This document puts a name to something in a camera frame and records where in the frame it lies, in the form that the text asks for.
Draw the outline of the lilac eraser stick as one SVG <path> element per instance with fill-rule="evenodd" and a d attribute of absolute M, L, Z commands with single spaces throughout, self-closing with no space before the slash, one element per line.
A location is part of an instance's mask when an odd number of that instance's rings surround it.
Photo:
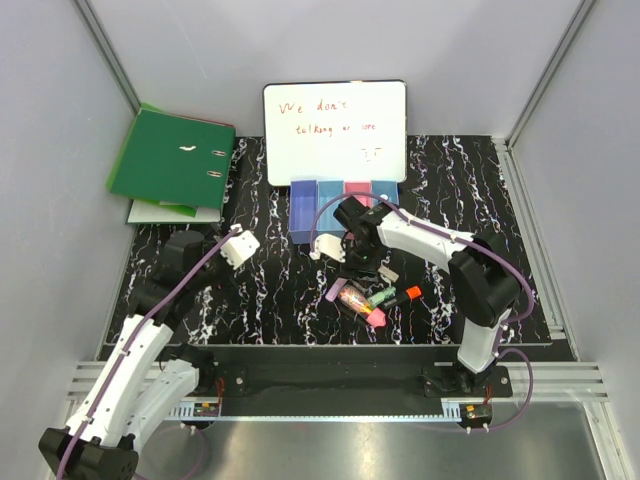
<path fill-rule="evenodd" d="M 337 278 L 331 287 L 327 290 L 325 294 L 325 299 L 329 302 L 334 302 L 338 297 L 340 291 L 344 288 L 347 280 L 345 278 Z"/>

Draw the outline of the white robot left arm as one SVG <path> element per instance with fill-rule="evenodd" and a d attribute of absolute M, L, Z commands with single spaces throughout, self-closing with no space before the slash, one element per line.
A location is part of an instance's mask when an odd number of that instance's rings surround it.
<path fill-rule="evenodd" d="M 149 278 L 125 318 L 117 345 L 90 392 L 62 428 L 48 428 L 38 449 L 58 479 L 131 479 L 145 444 L 186 396 L 221 389 L 215 356 L 183 344 L 173 349 L 150 386 L 152 364 L 179 323 L 178 306 L 195 277 L 220 254 L 233 268 L 256 251 L 256 239 L 235 225 L 209 251 L 198 231 L 176 232 L 164 245 L 158 273 Z"/>

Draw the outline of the blue plastic end bin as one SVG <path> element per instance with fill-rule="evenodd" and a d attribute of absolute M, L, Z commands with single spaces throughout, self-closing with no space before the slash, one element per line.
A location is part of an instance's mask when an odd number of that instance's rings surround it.
<path fill-rule="evenodd" d="M 399 204 L 398 184 L 389 180 L 375 180 L 371 182 L 371 193 L 381 197 L 381 194 L 389 196 L 390 203 Z"/>

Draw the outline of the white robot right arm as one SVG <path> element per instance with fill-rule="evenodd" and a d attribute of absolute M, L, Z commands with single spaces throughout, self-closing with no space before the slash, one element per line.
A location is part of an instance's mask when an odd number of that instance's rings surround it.
<path fill-rule="evenodd" d="M 523 289 L 499 236 L 436 226 L 389 202 L 368 208 L 353 196 L 342 200 L 333 216 L 353 235 L 346 244 L 348 265 L 370 267 L 385 250 L 398 250 L 449 275 L 464 326 L 452 371 L 441 378 L 446 388 L 470 397 L 486 389 L 499 328 Z"/>

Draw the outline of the pink cartoon crayon tube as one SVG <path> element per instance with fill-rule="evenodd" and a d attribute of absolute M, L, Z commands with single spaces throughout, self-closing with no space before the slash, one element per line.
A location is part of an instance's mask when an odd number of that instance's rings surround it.
<path fill-rule="evenodd" d="M 339 301 L 373 328 L 386 326 L 386 314 L 374 307 L 355 286 L 345 284 L 338 293 Z"/>

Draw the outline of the purple plastic bin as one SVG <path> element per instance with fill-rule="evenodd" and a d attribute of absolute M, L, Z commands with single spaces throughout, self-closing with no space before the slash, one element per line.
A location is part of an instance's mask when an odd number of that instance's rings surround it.
<path fill-rule="evenodd" d="M 290 185 L 289 233 L 294 245 L 308 244 L 317 213 L 316 180 L 292 181 Z"/>

